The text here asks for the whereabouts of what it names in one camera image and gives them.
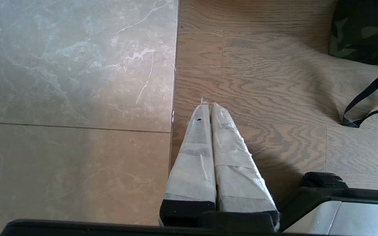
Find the black strap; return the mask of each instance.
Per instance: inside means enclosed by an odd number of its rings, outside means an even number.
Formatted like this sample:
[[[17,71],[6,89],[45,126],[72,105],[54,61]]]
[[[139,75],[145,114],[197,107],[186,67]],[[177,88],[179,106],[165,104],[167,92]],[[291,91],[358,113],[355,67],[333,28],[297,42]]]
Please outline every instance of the black strap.
[[[364,91],[362,91],[358,96],[356,96],[352,102],[346,107],[345,112],[342,116],[342,125],[346,127],[354,127],[359,128],[361,123],[365,121],[367,118],[369,118],[372,115],[378,114],[378,110],[375,110],[373,112],[370,112],[368,115],[366,115],[363,119],[356,120],[356,121],[350,121],[347,118],[345,118],[345,114],[351,110],[357,103],[361,102],[366,97],[370,96],[372,93],[374,93],[378,89],[378,78],[375,79]]]

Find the marble floor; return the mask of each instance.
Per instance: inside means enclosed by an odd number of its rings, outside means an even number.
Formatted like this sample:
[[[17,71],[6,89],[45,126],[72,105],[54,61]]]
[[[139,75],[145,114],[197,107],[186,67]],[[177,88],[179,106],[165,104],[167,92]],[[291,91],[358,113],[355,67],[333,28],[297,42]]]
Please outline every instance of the marble floor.
[[[157,223],[177,15],[177,0],[0,0],[0,232]]]

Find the wooden floorboard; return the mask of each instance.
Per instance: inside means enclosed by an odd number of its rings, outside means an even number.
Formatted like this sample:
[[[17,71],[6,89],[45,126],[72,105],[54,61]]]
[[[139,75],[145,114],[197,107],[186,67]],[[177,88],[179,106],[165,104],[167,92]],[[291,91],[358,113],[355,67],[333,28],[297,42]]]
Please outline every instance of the wooden floorboard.
[[[275,200],[308,171],[377,189],[378,115],[339,117],[378,66],[327,54],[335,2],[181,0],[171,163],[203,98],[228,109]],[[378,91],[348,117],[374,109]]]

